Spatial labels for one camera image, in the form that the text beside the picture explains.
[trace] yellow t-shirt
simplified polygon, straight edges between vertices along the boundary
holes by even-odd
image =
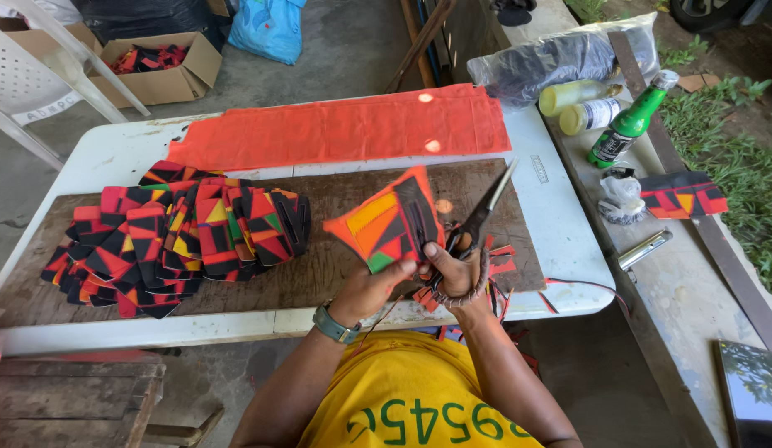
[[[374,331],[350,359],[359,342],[345,351],[299,446],[541,446],[482,401],[460,343]]]

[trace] wristwatch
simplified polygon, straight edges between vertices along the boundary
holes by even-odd
[[[361,331],[361,322],[357,323],[352,329],[348,329],[344,325],[334,321],[330,314],[328,314],[327,304],[321,304],[317,307],[317,311],[314,312],[312,321],[317,325],[317,329],[322,331],[322,334],[341,343],[351,343],[356,339],[359,331]]]

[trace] scissors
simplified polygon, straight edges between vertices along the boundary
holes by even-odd
[[[461,226],[455,227],[450,232],[450,236],[447,239],[447,246],[444,249],[446,249],[454,258],[462,260],[468,257],[473,250],[480,247],[480,231],[483,226],[486,225],[489,218],[491,218],[493,209],[497,206],[497,201],[499,201],[502,196],[502,191],[505,190],[505,186],[508,185],[508,181],[510,180],[513,171],[516,169],[518,161],[518,157],[513,159],[510,166],[505,169],[505,172],[491,184],[491,187],[486,191],[486,194],[483,195],[482,199],[480,199],[480,202],[478,202],[478,205],[474,208],[472,214],[469,215],[469,218],[467,218]],[[468,247],[461,249],[456,246],[461,238],[463,238],[464,234],[469,234],[472,240]],[[444,276],[441,272],[436,271],[436,273],[433,274],[433,277],[425,282],[425,286],[430,286],[431,291],[435,292],[439,288],[439,282],[443,278]]]

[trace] plastic bottle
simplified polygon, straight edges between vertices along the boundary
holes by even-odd
[[[540,93],[538,106],[546,117],[557,117],[566,106],[597,98],[614,97],[621,93],[624,86],[606,85],[597,80],[576,80],[566,84],[551,85]]]
[[[679,75],[670,70],[660,70],[646,88],[628,108],[610,123],[610,126],[600,135],[590,148],[588,162],[595,163],[599,168],[607,168],[626,152],[646,132],[651,122],[651,115],[660,106],[668,90],[679,81]]]
[[[607,127],[621,110],[630,105],[630,102],[618,98],[599,98],[566,106],[560,113],[560,129],[567,136],[576,136],[582,131]]]

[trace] yellow liquid bottle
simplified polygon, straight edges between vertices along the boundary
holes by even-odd
[[[566,84],[551,85],[540,93],[538,106],[546,117],[557,117],[566,106],[603,97],[614,97],[621,93],[624,86],[606,85],[597,80],[576,80]]]
[[[582,131],[607,127],[620,111],[630,105],[618,98],[600,98],[566,106],[560,113],[560,130],[567,136],[576,136]]]

